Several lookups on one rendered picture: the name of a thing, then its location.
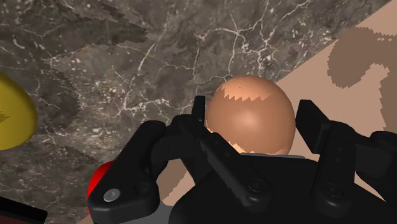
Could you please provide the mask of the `brown egg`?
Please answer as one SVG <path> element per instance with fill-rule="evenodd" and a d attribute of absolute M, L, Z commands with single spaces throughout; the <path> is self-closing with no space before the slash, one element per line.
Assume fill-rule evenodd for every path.
<path fill-rule="evenodd" d="M 239 153 L 287 155 L 295 137 L 295 112 L 287 95 L 253 75 L 233 77 L 217 88 L 205 124 Z"/>

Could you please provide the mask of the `black and dark red block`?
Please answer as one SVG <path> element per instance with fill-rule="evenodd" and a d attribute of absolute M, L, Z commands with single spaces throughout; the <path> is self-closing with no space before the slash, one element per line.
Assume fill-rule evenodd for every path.
<path fill-rule="evenodd" d="M 44 224 L 45 210 L 0 196 L 0 224 Z"/>

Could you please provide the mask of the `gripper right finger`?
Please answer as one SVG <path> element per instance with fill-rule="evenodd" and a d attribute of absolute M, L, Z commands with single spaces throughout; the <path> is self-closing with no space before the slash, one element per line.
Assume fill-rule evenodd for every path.
<path fill-rule="evenodd" d="M 397 216 L 397 134 L 366 137 L 346 123 L 328 119 L 311 101 L 301 100 L 296 128 L 319 155 L 310 197 L 332 218 Z"/>

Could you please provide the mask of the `yellow rounded object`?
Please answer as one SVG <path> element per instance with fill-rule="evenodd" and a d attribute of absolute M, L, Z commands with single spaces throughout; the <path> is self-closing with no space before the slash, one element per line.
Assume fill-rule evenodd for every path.
<path fill-rule="evenodd" d="M 37 122 L 36 107 L 29 94 L 0 73 L 0 150 L 26 143 L 34 135 Z"/>

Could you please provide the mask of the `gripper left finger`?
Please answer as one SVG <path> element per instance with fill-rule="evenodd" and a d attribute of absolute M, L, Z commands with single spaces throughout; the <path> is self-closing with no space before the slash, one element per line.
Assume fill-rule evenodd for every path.
<path fill-rule="evenodd" d="M 195 186 L 172 208 L 168 224 L 232 224 L 261 220 L 272 201 L 270 183 L 219 134 L 204 125 L 205 97 L 170 125 L 142 123 L 110 165 L 87 204 L 94 224 L 122 224 L 159 207 L 157 177 L 180 158 Z"/>

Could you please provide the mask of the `red round object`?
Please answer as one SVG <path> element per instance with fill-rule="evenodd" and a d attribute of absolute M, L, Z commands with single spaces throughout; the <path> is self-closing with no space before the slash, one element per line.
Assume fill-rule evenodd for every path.
<path fill-rule="evenodd" d="M 87 193 L 87 199 L 89 198 L 90 194 L 94 190 L 94 188 L 97 186 L 98 182 L 102 179 L 103 175 L 107 173 L 109 170 L 110 166 L 112 165 L 113 161 L 106 162 L 102 164 L 93 174 L 90 183 L 88 185 L 88 193 Z M 112 202 L 116 200 L 120 196 L 120 191 L 117 189 L 112 189 L 110 192 L 106 193 L 104 195 L 104 200 L 106 202 Z"/>

